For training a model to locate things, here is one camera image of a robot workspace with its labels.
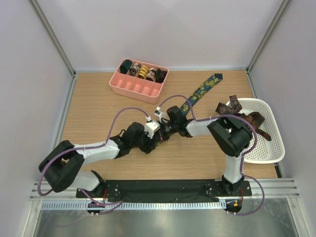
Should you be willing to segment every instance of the white backdrop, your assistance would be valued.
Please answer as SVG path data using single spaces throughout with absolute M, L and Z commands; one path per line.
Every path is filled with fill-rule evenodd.
M 75 70 L 246 68 L 281 0 L 38 0 Z
M 21 236 L 71 81 L 26 0 L 0 2 L 0 236 Z
M 252 72 L 257 95 L 270 104 L 283 138 L 282 171 L 294 178 L 314 228 L 315 12 L 315 0 L 293 1 Z

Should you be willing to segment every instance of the pink plastic container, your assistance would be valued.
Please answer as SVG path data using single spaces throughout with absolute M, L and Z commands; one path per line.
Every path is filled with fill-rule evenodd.
M 156 83 L 150 80 L 145 80 L 137 77 L 132 77 L 128 74 L 122 74 L 119 72 L 119 67 L 113 74 L 109 85 L 112 87 L 112 90 L 116 94 L 124 95 L 131 97 L 133 99 L 142 100 L 151 104 L 156 104 L 161 96 L 162 89 L 166 84 L 169 70 L 165 67 L 141 62 L 134 59 L 129 59 L 133 63 L 139 62 L 142 66 L 145 65 L 148 68 L 155 68 L 156 70 L 160 68 L 162 71 L 167 71 L 167 74 L 164 78 L 163 83 Z

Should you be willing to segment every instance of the white plastic basket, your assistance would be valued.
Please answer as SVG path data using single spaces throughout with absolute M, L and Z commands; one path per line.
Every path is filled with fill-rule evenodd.
M 272 138 L 272 141 L 267 141 L 261 135 L 258 135 L 257 146 L 252 152 L 245 155 L 245 162 L 267 164 L 282 160 L 285 155 L 284 144 L 270 106 L 259 99 L 238 98 L 238 100 L 242 106 L 242 110 L 239 113 L 248 115 L 251 112 L 259 112 L 265 117 L 265 121 L 260 126 L 260 129 L 267 132 Z M 253 143 L 254 138 L 250 141 L 250 147 Z

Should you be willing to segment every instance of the wooden table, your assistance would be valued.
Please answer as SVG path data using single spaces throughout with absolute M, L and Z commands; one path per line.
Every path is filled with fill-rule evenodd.
M 198 119 L 216 115 L 218 103 L 226 103 L 230 95 L 252 97 L 245 71 L 170 72 L 159 102 L 174 94 L 189 97 L 214 73 L 222 73 L 223 81 L 195 104 Z M 111 76 L 112 73 L 79 74 L 63 140 L 73 144 L 104 141 L 114 116 L 127 106 L 142 108 L 155 118 L 153 113 L 157 105 L 114 94 L 108 84 Z M 173 105 L 180 107 L 183 103 L 183 98 L 173 98 L 164 104 L 162 111 Z M 139 111 L 123 112 L 112 136 L 134 121 L 146 122 Z M 148 155 L 133 149 L 122 158 L 99 161 L 82 169 L 93 169 L 104 179 L 216 179 L 221 178 L 225 170 L 225 156 L 210 136 L 184 138 L 175 134 Z M 256 178 L 277 178 L 274 164 L 245 163 L 244 173 Z

